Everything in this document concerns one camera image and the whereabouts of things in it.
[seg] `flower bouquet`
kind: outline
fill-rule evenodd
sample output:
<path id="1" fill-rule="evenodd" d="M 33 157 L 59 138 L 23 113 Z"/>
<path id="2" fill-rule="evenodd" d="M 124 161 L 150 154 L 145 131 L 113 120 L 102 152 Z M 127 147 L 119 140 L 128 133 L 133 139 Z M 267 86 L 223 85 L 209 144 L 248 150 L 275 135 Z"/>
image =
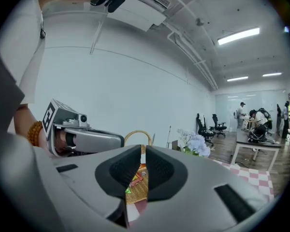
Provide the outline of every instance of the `flower bouquet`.
<path id="1" fill-rule="evenodd" d="M 194 131 L 182 129 L 178 129 L 177 132 L 180 134 L 180 139 L 185 145 L 182 148 L 182 152 L 199 157 L 209 157 L 211 150 L 201 135 L 197 135 Z"/>

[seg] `wicker basket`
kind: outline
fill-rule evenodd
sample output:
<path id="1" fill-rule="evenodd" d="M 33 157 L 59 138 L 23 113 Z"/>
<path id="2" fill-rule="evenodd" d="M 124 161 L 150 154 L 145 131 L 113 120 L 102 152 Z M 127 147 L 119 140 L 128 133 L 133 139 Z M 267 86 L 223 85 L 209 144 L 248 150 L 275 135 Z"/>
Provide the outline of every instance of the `wicker basket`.
<path id="1" fill-rule="evenodd" d="M 128 138 L 131 135 L 138 133 L 138 132 L 144 133 L 148 137 L 148 145 L 152 145 L 151 137 L 149 136 L 149 134 L 146 131 L 143 131 L 143 130 L 135 130 L 135 131 L 129 133 L 125 137 L 125 145 L 126 145 Z M 142 154 L 146 153 L 146 146 L 145 145 L 141 145 L 141 151 L 142 151 Z M 136 184 L 134 187 L 130 187 L 131 193 L 126 193 L 126 204 L 136 203 L 136 202 L 147 199 L 147 194 L 148 194 L 148 171 L 147 171 L 147 168 L 140 167 L 138 172 L 139 173 L 145 172 L 146 175 L 142 176 L 143 180 L 141 182 Z"/>

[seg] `checkered tablecloth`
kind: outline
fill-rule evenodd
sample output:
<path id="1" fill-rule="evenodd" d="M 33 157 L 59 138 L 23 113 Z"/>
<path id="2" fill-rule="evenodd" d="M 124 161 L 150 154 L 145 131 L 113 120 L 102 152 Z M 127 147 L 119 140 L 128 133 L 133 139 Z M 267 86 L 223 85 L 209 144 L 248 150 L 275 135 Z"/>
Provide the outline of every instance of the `checkered tablecloth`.
<path id="1" fill-rule="evenodd" d="M 217 160 L 213 161 L 221 164 L 225 168 L 229 169 L 232 173 L 236 174 L 237 176 L 241 177 L 242 179 L 253 185 L 259 190 L 260 193 L 265 195 L 268 201 L 272 201 L 274 199 L 273 183 L 270 177 L 270 172 L 250 168 L 242 168 L 238 165 L 230 165 Z"/>

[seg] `person in black clothing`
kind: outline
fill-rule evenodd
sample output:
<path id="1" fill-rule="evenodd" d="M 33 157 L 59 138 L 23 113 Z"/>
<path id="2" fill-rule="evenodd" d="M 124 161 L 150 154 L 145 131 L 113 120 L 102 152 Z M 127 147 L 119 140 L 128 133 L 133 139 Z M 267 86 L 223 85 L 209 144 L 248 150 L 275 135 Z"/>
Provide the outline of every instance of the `person in black clothing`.
<path id="1" fill-rule="evenodd" d="M 289 101 L 286 102 L 284 109 L 283 109 L 283 113 L 282 116 L 284 118 L 284 129 L 282 131 L 282 135 L 281 138 L 286 139 L 287 135 L 288 135 L 288 129 L 289 129 L 289 112 L 288 112 L 288 107 L 289 107 Z"/>
<path id="2" fill-rule="evenodd" d="M 279 135 L 279 127 L 281 124 L 281 109 L 279 105 L 277 104 L 277 123 L 276 123 L 276 128 L 277 128 L 277 133 Z"/>

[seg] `basket handle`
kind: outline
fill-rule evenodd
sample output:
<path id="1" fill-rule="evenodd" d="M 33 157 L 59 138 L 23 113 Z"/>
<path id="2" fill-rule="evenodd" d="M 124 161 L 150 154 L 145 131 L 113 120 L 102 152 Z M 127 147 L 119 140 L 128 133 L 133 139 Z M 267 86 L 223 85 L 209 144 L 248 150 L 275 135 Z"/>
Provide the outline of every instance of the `basket handle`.
<path id="1" fill-rule="evenodd" d="M 135 134 L 135 133 L 138 133 L 138 132 L 140 132 L 140 133 L 144 133 L 144 134 L 148 137 L 148 145 L 153 145 L 152 140 L 151 140 L 151 137 L 149 136 L 149 134 L 148 134 L 146 131 L 143 131 L 143 130 L 135 130 L 135 131 L 133 131 L 133 132 L 130 132 L 130 133 L 125 137 L 125 146 L 126 146 L 126 142 L 127 142 L 128 138 L 129 138 L 131 135 L 133 135 L 133 134 Z"/>

